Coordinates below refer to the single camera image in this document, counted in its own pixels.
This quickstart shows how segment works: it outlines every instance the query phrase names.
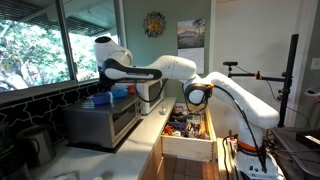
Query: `metal stand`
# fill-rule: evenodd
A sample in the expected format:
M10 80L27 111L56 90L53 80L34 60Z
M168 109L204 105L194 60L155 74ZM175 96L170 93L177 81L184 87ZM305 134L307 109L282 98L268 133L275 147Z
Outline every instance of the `metal stand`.
M224 62L223 63L223 65L229 66L228 77L230 77L230 78L233 76L246 76L246 77L255 77L257 80L284 82L283 89L280 91L282 93L282 100L281 100L281 106L280 106L280 121L278 123L278 127L284 127L284 120L285 120L285 116L286 116L288 97L290 94L290 87L292 84L292 71L293 71L294 59L295 59L295 55L296 55L298 38L299 38L299 34L293 34L291 36L287 69L286 69L286 72L283 73L283 76L285 78L263 77L260 75L259 71L257 73L235 73L235 74L232 74L231 73L231 71L232 71L231 66L236 66L236 65L238 65L238 63L237 62Z

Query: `kitchen counter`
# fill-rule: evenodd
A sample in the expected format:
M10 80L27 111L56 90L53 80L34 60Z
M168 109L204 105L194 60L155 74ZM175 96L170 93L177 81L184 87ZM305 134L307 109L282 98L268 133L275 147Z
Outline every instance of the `kitchen counter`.
M166 97L148 116L141 116L141 123L115 154L68 147L67 140L59 143L52 161L30 170L33 179L48 179L70 172L76 172L80 180L95 177L139 179L175 102L175 97ZM167 110L165 115L159 113L162 105Z

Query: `handle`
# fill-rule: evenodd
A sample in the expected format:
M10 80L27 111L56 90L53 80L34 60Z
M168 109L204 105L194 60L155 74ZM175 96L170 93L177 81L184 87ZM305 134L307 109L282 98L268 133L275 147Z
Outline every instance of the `handle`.
M40 144L39 144L38 140L36 140L36 139L29 139L29 140L34 141L37 144L36 154L38 157L39 153L40 153Z

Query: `toaster oven door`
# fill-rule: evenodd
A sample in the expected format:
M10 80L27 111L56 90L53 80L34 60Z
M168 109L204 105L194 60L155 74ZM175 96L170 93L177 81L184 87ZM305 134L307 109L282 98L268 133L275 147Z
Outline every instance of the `toaster oven door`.
M140 113L138 108L138 100L136 99L133 103L122 109L122 110L113 110L113 113L110 113L110 127L113 130L113 136L111 137L112 145L110 148L114 148L124 136L133 128L133 126L140 119Z

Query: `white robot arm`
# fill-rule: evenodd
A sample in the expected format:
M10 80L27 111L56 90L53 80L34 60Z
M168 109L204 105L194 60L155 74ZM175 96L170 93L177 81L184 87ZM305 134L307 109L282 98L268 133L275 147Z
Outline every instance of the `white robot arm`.
M263 153L262 129L276 127L279 113L233 80L219 72L201 78L195 73L193 61L169 55L161 56L146 67L130 66L131 52L106 37L98 38L94 49L98 66L112 80L175 79L183 83L186 99L191 104L199 105L211 95L224 101L239 113L238 153L234 159L237 168L249 177L278 176L275 161L265 158Z

